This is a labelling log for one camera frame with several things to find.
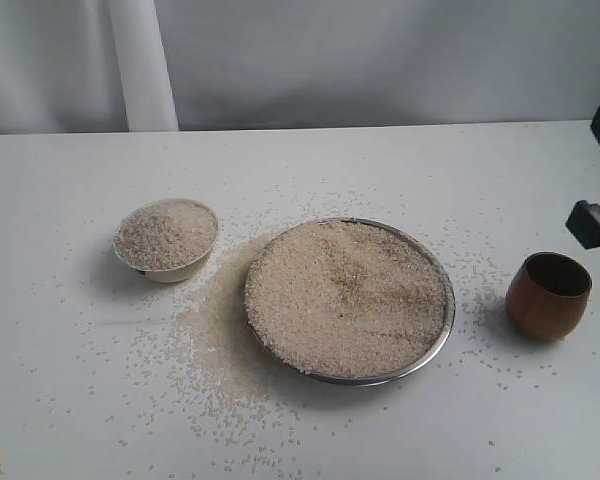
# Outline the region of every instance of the white table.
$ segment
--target white table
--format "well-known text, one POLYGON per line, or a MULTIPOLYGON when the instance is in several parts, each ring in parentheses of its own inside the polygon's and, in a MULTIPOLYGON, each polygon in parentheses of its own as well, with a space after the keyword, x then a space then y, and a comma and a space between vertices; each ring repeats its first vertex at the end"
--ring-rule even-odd
POLYGON ((600 202, 586 122, 2 136, 0 478, 600 478, 600 249, 563 226, 580 199, 600 202), (175 315, 205 278, 160 288, 110 252, 125 214, 176 196, 221 219, 207 278, 231 248, 310 218, 411 233, 455 285, 448 343, 373 389, 274 370, 238 402, 244 365, 214 367, 237 377, 222 391, 188 382, 175 315), (539 250, 594 280, 581 325, 551 346, 502 314, 539 250))

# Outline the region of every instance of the stainless steel plate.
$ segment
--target stainless steel plate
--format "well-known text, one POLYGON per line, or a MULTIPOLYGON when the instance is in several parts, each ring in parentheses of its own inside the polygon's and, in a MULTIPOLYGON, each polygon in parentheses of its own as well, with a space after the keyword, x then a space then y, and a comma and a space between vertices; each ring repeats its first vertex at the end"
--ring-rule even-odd
MULTIPOLYGON (((431 347, 429 347, 429 349, 418 360, 412 362, 411 364, 405 366, 404 368, 401 368, 400 370, 396 370, 394 372, 386 373, 383 375, 378 375, 378 376, 374 376, 374 377, 364 377, 364 378, 337 377, 337 376, 333 376, 333 375, 325 375, 325 374, 319 373, 319 372, 311 372, 311 373, 308 373, 307 376, 309 376, 311 378, 315 378, 316 380, 320 380, 322 382, 334 383, 337 385, 373 386, 373 385, 380 385, 383 383, 387 383, 392 380, 402 378, 406 375, 409 375, 410 373, 415 372, 416 370, 418 370, 419 368, 423 367, 428 362, 430 362, 431 359, 433 359, 433 357, 435 357, 436 354, 442 349, 442 346, 447 341, 447 338, 449 338, 449 334, 451 333, 451 329, 453 327, 453 319, 455 317, 455 310, 456 310, 455 297, 453 294, 453 287, 451 285, 451 281, 449 280, 449 277, 447 276, 446 272, 444 271, 444 268, 442 267, 440 262, 436 259, 436 257, 427 248, 425 248, 421 243, 414 240, 406 233, 401 232, 400 230, 390 227, 389 225, 385 225, 383 223, 378 223, 378 222, 374 222, 372 220, 365 220, 365 219, 361 219, 361 218, 349 218, 349 217, 326 218, 326 219, 322 219, 322 220, 314 220, 314 221, 308 222, 308 223, 325 224, 325 223, 330 223, 330 222, 360 223, 363 225, 370 225, 372 227, 380 228, 380 229, 385 230, 385 231, 391 233, 392 235, 398 237, 403 242, 409 244, 409 246, 411 248, 413 248, 413 249, 417 250, 419 253, 421 253, 431 263, 431 265, 433 266, 435 271, 438 273, 438 276, 439 276, 440 281, 442 282, 442 285, 444 288, 445 305, 444 305, 444 314, 443 314, 444 315, 443 326, 442 326, 442 329, 440 330, 440 334, 438 335, 438 338, 431 345, 431 347)), ((271 245, 274 244, 275 242, 279 241, 279 239, 284 235, 284 233, 286 233, 286 232, 283 232, 281 235, 278 235, 276 238, 271 240, 262 249, 262 251, 260 252, 258 257, 255 259, 255 261, 251 265, 251 268, 249 269, 249 273, 247 275, 247 281, 245 284, 245 302, 247 305, 247 315, 249 315, 249 311, 251 310, 248 308, 249 301, 250 301, 249 300, 249 298, 250 298, 249 290, 250 290, 250 284, 252 281, 253 272, 256 271, 255 267, 257 267, 258 262, 260 262, 261 259, 267 255, 271 245)), ((262 345, 263 348, 265 348, 271 355, 278 358, 276 356, 276 354, 273 351, 271 351, 264 344, 264 342, 258 336, 255 329, 251 328, 251 331, 253 332, 254 336, 258 340, 258 343, 260 343, 260 345, 262 345)), ((285 362, 285 364, 289 365, 294 370, 298 370, 293 365, 290 365, 286 362, 285 362)))

